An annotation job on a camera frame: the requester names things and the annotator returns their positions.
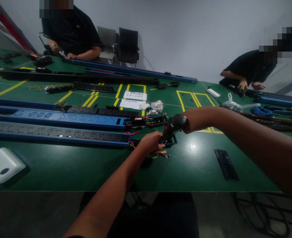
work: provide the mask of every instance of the dark floor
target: dark floor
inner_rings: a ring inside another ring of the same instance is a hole
[[[81,192],[0,192],[0,237],[62,237],[76,218]],[[129,205],[139,196],[151,204],[157,193],[129,193]],[[200,237],[268,237],[254,231],[238,214],[229,193],[192,193],[198,215]],[[287,199],[275,199],[281,207],[292,209]],[[276,232],[285,227],[273,222]]]

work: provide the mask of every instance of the cable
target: cable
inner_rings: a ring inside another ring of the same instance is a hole
[[[129,142],[132,143],[133,147],[136,148],[136,146],[134,145],[134,143],[131,140],[128,140]]]
[[[131,133],[131,132],[125,132],[126,134],[130,134],[131,136],[137,134],[138,132],[135,132],[135,133]]]

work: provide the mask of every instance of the white box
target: white box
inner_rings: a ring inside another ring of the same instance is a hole
[[[0,184],[20,172],[26,165],[7,148],[0,148]]]

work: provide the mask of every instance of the table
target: table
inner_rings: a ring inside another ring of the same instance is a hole
[[[9,53],[0,49],[0,55]],[[0,60],[1,67],[31,67],[25,56],[12,58],[15,64],[8,66]],[[47,68],[54,71],[84,72],[85,67],[65,64],[58,57]],[[9,81],[0,79],[0,99],[51,103],[67,102],[68,105],[84,105],[104,108],[119,106],[126,89],[146,92],[147,101],[161,100],[163,112],[169,117],[198,106],[218,106],[227,101],[229,90],[218,84],[198,82],[196,85],[181,83],[178,88],[150,90],[153,86],[114,84],[116,94],[73,91],[45,94],[44,90],[30,88],[36,84],[55,85],[50,82]],[[216,100],[206,93],[207,87],[221,94]],[[251,98],[241,99],[232,94],[240,104],[251,103]],[[163,127],[144,128],[135,138]],[[266,175],[216,128],[208,128],[190,135],[178,133],[178,144],[167,149],[170,158],[158,157],[143,165],[138,172],[132,191],[278,191]],[[130,154],[127,148],[76,147],[53,144],[26,143],[0,140],[0,148],[13,150],[28,166],[25,174],[18,174],[4,184],[5,191],[96,191]],[[240,178],[239,183],[224,179],[214,149],[226,150]]]

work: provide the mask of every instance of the white paper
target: white paper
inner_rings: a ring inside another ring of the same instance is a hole
[[[141,101],[122,99],[120,107],[141,110],[140,103]]]
[[[136,100],[147,100],[147,94],[125,91],[123,98],[136,99]]]

